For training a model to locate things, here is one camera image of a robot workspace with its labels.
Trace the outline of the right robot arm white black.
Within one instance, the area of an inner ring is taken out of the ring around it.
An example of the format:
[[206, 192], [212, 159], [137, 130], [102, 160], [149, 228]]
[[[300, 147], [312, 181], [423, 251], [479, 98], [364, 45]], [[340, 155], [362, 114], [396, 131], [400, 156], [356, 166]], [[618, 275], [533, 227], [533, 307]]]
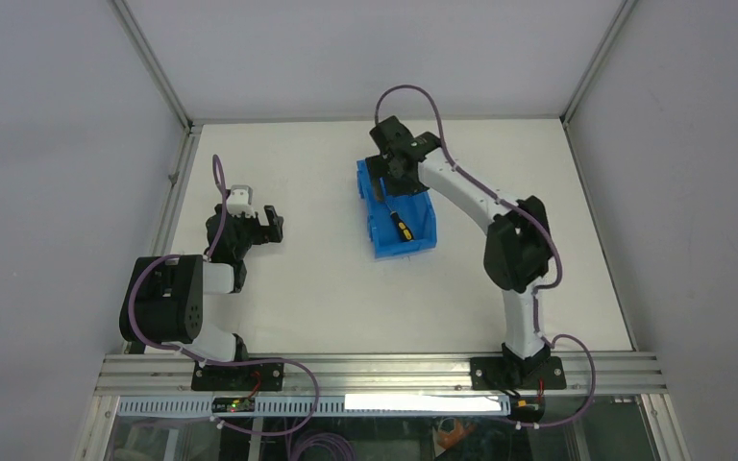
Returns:
[[505, 380], [529, 388], [551, 355], [538, 293], [558, 253], [543, 202], [535, 196], [507, 199], [462, 168], [436, 134], [414, 135], [395, 116], [376, 122], [369, 135], [379, 150], [366, 159], [377, 200], [434, 190], [483, 231], [483, 268], [504, 298]]

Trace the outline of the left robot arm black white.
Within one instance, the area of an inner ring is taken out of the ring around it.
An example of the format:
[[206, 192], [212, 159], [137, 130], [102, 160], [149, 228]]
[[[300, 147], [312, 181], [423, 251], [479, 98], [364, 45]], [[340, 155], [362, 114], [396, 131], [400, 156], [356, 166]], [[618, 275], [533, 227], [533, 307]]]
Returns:
[[244, 340], [204, 318], [204, 297], [239, 293], [251, 248], [283, 241], [284, 218], [273, 206], [263, 211], [265, 224], [255, 211], [231, 214], [218, 205], [206, 221], [203, 254], [138, 258], [119, 315], [123, 338], [214, 365], [213, 376], [226, 389], [244, 387], [251, 376]]

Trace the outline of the black yellow screwdriver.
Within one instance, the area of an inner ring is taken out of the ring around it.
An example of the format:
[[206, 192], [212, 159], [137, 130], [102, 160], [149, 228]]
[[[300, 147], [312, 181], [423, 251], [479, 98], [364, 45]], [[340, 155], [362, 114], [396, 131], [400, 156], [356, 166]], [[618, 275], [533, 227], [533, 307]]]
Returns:
[[388, 201], [384, 201], [383, 204], [389, 213], [392, 223], [395, 225], [396, 232], [398, 233], [400, 240], [403, 242], [413, 241], [413, 232], [403, 220], [399, 212]]

